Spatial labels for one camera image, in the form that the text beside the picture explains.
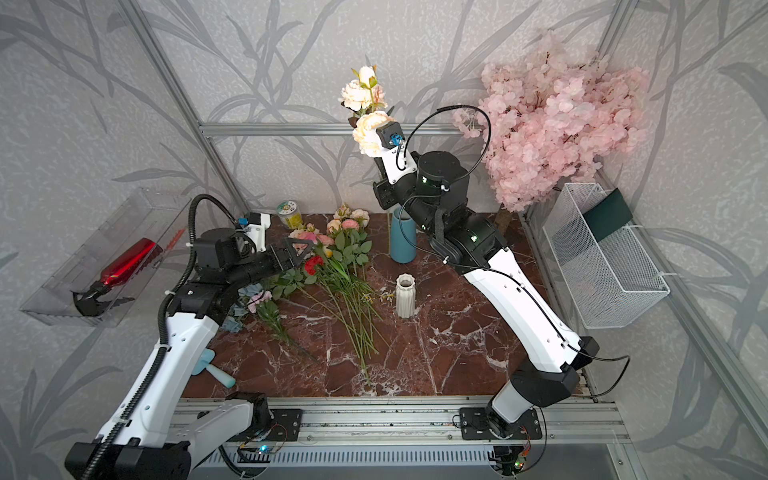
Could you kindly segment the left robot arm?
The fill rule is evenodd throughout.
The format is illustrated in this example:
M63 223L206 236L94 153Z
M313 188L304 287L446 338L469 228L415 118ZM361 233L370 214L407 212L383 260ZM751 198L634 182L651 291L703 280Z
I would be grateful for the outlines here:
M275 423L264 395L236 393L179 432L171 430L185 386L240 290L297 268L307 257L296 253L292 240L266 245L271 219L265 213L250 212L227 228L198 234L203 201L223 205L209 194L192 199L190 255L159 306L159 340L96 438L74 444L66 456L65 468L76 479L185 479L227 441L266 435Z

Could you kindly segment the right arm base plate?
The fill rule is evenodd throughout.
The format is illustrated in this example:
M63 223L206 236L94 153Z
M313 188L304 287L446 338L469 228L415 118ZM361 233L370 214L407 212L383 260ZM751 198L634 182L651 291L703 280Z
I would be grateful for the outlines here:
M515 422L508 422L490 408L461 408L457 424L463 440L540 440L542 423L534 409L526 410Z

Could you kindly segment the pink white rose stem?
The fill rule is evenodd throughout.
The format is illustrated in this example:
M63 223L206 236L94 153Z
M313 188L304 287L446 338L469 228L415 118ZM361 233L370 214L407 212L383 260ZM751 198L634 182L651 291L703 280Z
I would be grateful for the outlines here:
M289 234L289 237L300 240L311 240L314 244L321 244L324 249L327 249L334 244L332 237L323 234L311 223L300 225Z

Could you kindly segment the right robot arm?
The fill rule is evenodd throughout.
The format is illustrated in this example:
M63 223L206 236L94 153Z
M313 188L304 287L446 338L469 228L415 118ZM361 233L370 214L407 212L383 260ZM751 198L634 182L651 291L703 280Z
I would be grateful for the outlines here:
M453 154L410 158L393 148L376 154L374 162L382 175L374 186L380 206L402 207L427 235L433 253L490 301L527 353L485 408L489 430L509 438L528 411L575 392L579 370L596 360L599 345L558 317L523 274L500 231L468 207L468 172Z

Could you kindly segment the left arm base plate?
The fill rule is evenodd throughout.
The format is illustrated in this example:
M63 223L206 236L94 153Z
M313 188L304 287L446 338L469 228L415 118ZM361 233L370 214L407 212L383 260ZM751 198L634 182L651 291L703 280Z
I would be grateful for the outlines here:
M303 410L274 409L272 417L264 426L258 426L254 432L243 431L229 439L229 442L250 443L267 442L297 442L299 438Z

